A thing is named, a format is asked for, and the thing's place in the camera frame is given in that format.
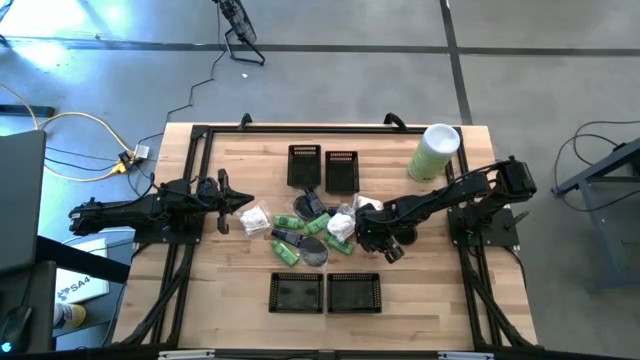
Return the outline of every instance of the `black mesh basket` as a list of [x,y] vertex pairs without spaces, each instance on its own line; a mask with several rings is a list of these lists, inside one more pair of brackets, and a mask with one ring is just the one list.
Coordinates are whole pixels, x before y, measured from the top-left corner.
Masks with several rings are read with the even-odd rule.
[[325,168],[325,190],[329,194],[351,195],[360,191],[357,151],[327,151]]
[[273,273],[269,312],[322,314],[323,289],[322,274]]
[[329,313],[381,313],[380,274],[328,274],[327,308]]
[[287,185],[315,188],[320,185],[320,145],[289,145]]

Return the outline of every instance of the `concrete floor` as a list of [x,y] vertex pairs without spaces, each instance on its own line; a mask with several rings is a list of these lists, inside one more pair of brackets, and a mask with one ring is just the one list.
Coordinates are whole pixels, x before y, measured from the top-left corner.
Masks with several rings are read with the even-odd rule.
[[[259,42],[293,45],[446,46],[437,0],[245,0]],[[458,45],[485,47],[637,48],[640,3],[632,0],[450,0]],[[209,0],[16,0],[0,24],[5,36],[216,43]],[[36,43],[0,50],[0,82],[34,104],[84,111],[107,120],[129,144],[162,131],[168,110],[185,105],[192,84],[208,77],[218,52],[65,50]],[[393,111],[408,123],[460,124],[446,54],[265,53],[259,68],[223,58],[216,81],[196,89],[194,107],[170,121],[373,122]],[[516,206],[531,215],[519,225],[521,257],[540,344],[555,350],[637,357],[637,288],[589,294],[602,275],[588,216],[553,199],[552,165],[559,146],[588,121],[638,120],[639,57],[461,56],[473,123],[490,127],[496,156],[527,161],[539,193]],[[13,103],[4,92],[0,103]],[[28,130],[26,118],[3,118],[0,134]],[[640,125],[595,126],[616,142]],[[598,159],[611,150],[584,139]],[[92,122],[53,124],[51,146],[112,157],[117,143]],[[149,144],[157,149],[160,139]],[[78,161],[85,165],[102,163]],[[567,151],[559,176],[584,166]],[[87,176],[63,169],[67,174]],[[139,188],[144,179],[134,179]],[[45,175],[40,233],[71,237],[67,212],[89,196],[131,199],[126,179],[79,184]],[[569,197],[573,203],[580,199]],[[640,202],[640,197],[629,202]],[[95,345],[103,328],[62,347]]]

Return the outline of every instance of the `wooden table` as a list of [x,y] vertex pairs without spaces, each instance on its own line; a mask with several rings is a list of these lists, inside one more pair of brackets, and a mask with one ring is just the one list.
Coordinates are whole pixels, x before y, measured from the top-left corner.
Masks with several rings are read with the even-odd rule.
[[[167,125],[156,167],[157,183],[182,177],[192,125]],[[462,130],[469,168],[492,163],[488,129],[466,126]],[[320,144],[323,152],[358,151],[361,194],[386,201],[446,184],[444,176],[419,184],[407,174],[407,164],[419,138],[379,134],[216,134],[208,171],[215,177],[217,169],[225,168],[234,190],[265,201],[272,214],[286,214],[298,194],[286,184],[288,146]],[[199,149],[194,174],[201,153]],[[325,204],[351,202],[348,196],[326,194],[324,183],[318,194]],[[222,235],[216,230],[216,215],[207,216],[191,271],[180,347],[472,349],[460,261],[448,238],[444,212],[433,214],[418,227],[418,240],[404,247],[406,255],[394,264],[380,253],[366,253],[357,244],[351,256],[331,253],[326,273],[380,273],[383,305],[382,314],[376,315],[269,313],[271,273],[314,270],[302,261],[290,269],[272,253],[269,234],[248,240],[236,217],[229,217],[228,222],[231,231]],[[151,245],[133,261],[114,340],[129,335],[155,302],[166,252],[166,245]],[[497,303],[523,336],[535,342],[518,264],[504,249],[488,248],[486,252]],[[173,302],[169,304],[163,336],[169,333],[172,307]],[[489,339],[484,306],[478,309],[485,338]]]

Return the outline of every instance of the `plastic bag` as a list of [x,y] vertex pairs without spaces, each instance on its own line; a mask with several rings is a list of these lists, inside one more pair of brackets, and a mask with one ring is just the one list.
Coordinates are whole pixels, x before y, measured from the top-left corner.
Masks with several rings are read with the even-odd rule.
[[353,235],[356,226],[355,211],[349,205],[342,205],[337,213],[329,220],[327,231],[334,235],[342,244]]
[[382,205],[382,201],[376,199],[370,199],[368,197],[364,197],[360,194],[353,195],[353,208],[359,209],[367,204],[373,205],[376,210],[382,210],[384,206]]
[[259,201],[256,206],[247,211],[237,213],[237,216],[240,217],[240,222],[244,227],[244,233],[247,238],[273,226],[271,213],[264,201]]

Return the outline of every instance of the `small green bottle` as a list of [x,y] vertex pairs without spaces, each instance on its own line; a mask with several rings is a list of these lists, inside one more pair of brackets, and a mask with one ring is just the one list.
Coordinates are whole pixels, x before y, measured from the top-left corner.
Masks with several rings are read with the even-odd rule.
[[298,230],[304,228],[304,221],[293,216],[276,215],[273,219],[273,223],[277,227],[283,227],[292,230]]
[[278,255],[278,257],[280,257],[280,259],[282,259],[282,261],[284,261],[285,263],[287,263],[287,265],[289,265],[289,267],[293,267],[295,264],[298,263],[298,260],[300,260],[300,258],[298,258],[298,255],[296,255],[293,251],[291,251],[287,245],[273,240],[271,241],[271,248],[273,249],[273,252],[276,253],[276,255]]
[[327,213],[322,214],[322,216],[308,223],[307,226],[304,227],[304,234],[309,236],[322,231],[327,227],[329,220],[331,220],[331,215]]
[[324,236],[324,241],[327,242],[327,245],[340,251],[345,255],[351,255],[351,253],[353,252],[353,245],[349,244],[346,241],[343,243],[340,243],[340,241],[338,241],[338,238],[335,237],[335,235],[326,234]]

